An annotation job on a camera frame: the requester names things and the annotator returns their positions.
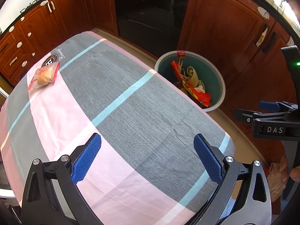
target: cabinet door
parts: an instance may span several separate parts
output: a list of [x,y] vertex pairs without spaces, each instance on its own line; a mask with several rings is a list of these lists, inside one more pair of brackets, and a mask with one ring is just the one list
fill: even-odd
[[0,41],[0,65],[4,62],[7,55],[14,49],[18,43],[14,32],[7,32]]
[[262,49],[226,90],[221,110],[256,146],[269,162],[279,161],[284,154],[280,141],[254,139],[248,124],[235,121],[233,111],[236,108],[260,111],[259,101],[293,101],[294,83],[287,69],[287,63],[281,52],[287,46],[288,34],[276,23]]
[[31,56],[27,56],[26,58],[24,58],[24,61],[18,66],[18,68],[8,81],[13,86],[16,86],[34,64],[35,60]]
[[89,0],[94,25],[112,35],[118,35],[114,0]]
[[12,54],[8,55],[4,59],[4,63],[2,63],[1,65],[0,72],[6,79],[9,79],[19,67],[19,65],[24,61],[25,57],[26,52],[23,51],[22,47],[14,50]]
[[50,3],[65,40],[91,29],[85,0],[51,0]]
[[262,33],[275,20],[265,19],[251,0],[189,0],[178,49],[211,61],[228,87],[261,45]]
[[37,61],[65,41],[48,3],[32,9],[18,26],[38,56]]

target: metal screw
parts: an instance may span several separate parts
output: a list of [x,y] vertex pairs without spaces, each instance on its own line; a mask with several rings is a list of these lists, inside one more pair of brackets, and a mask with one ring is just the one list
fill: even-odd
[[259,167],[259,166],[260,166],[260,162],[257,161],[257,160],[255,160],[255,161],[254,161],[254,165]]
[[34,159],[32,163],[33,163],[33,165],[38,165],[40,163],[40,160],[39,159]]
[[68,159],[69,159],[69,156],[67,156],[67,155],[64,155],[64,156],[62,156],[62,157],[60,158],[60,160],[61,160],[62,162],[66,162]]
[[233,157],[228,156],[228,157],[226,157],[226,161],[228,161],[228,162],[233,162],[234,159],[233,159]]

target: plastic bag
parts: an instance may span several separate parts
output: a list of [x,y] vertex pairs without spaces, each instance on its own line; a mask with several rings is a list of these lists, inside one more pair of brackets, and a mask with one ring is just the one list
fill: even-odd
[[174,73],[176,75],[176,78],[182,82],[183,87],[197,100],[199,101],[201,104],[203,104],[204,106],[208,107],[210,105],[210,94],[209,93],[203,93],[201,91],[198,91],[197,89],[195,89],[194,87],[192,87],[191,85],[189,85],[189,81],[195,81],[194,78],[197,77],[196,74],[193,74],[192,77],[190,78],[189,81],[185,81],[185,79],[182,77],[181,75],[181,65],[182,63],[177,63],[175,61],[171,62],[171,65],[173,67]]
[[267,180],[271,202],[274,202],[281,196],[281,193],[286,186],[286,182],[282,180],[279,163],[271,163]]
[[60,62],[55,62],[38,68],[28,86],[28,90],[30,91],[42,86],[46,86],[50,83],[55,83],[59,66]]

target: hand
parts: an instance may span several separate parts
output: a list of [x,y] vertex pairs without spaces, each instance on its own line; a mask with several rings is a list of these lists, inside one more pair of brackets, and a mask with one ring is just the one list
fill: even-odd
[[295,167],[291,170],[291,173],[288,174],[287,172],[287,159],[285,156],[281,158],[280,162],[280,173],[281,173],[281,179],[286,184],[288,177],[290,176],[292,180],[295,182],[300,182],[300,166]]

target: blue gripper pad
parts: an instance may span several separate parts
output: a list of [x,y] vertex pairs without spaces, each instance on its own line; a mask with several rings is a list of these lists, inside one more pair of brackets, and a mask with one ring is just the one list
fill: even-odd
[[100,148],[101,136],[96,134],[73,164],[71,179],[75,185],[84,179]]
[[205,167],[211,181],[221,185],[223,181],[222,166],[199,135],[194,137],[194,149]]
[[280,112],[280,106],[277,102],[260,101],[258,108],[272,113]]

